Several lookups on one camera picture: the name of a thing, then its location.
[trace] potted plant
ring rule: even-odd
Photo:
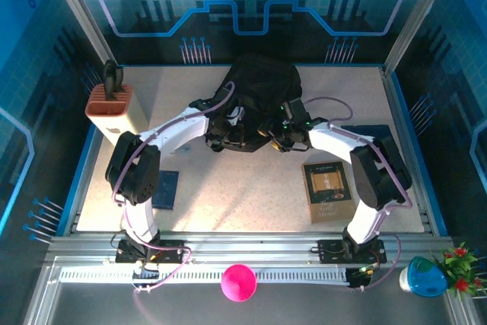
[[[465,248],[465,243],[445,250],[441,260],[433,257],[434,263],[447,279],[449,291],[455,291],[455,295],[458,293],[475,295],[477,291],[486,293],[487,280],[479,278],[472,269],[477,258]]]

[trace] pink cup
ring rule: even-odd
[[[244,302],[256,293],[256,274],[248,266],[235,264],[223,273],[221,290],[229,300]]]

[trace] black bag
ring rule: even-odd
[[[301,97],[301,80],[295,66],[254,53],[235,60],[215,95],[229,82],[235,91],[227,108],[210,119],[206,141],[213,151],[224,148],[254,152],[270,141],[257,129],[267,119],[281,115],[281,105]],[[235,107],[245,110],[243,119],[231,126],[227,119]]]

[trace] speckled white surface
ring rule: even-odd
[[[125,68],[125,81],[149,116],[150,127],[179,114],[189,102],[211,97],[228,71],[215,67]],[[341,98],[355,112],[349,124],[388,124],[397,139],[378,68],[298,67],[303,99],[318,95]],[[346,109],[334,102],[307,106],[311,116],[343,116]],[[203,138],[192,140],[189,150],[164,160],[162,170],[178,170],[173,211],[155,210],[161,230],[174,231],[342,231],[346,221],[311,224],[301,165],[336,160],[324,151],[281,154],[270,144],[252,154],[214,153]],[[104,172],[113,151],[106,140],[100,148],[77,229],[117,231],[122,211],[110,201]],[[347,167],[355,200],[351,167]],[[415,197],[409,190],[413,202]],[[423,232],[418,209],[396,210],[383,231]]]

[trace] blue book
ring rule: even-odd
[[[159,187],[152,196],[152,207],[154,209],[173,209],[176,199],[177,180],[179,171],[159,171]]]

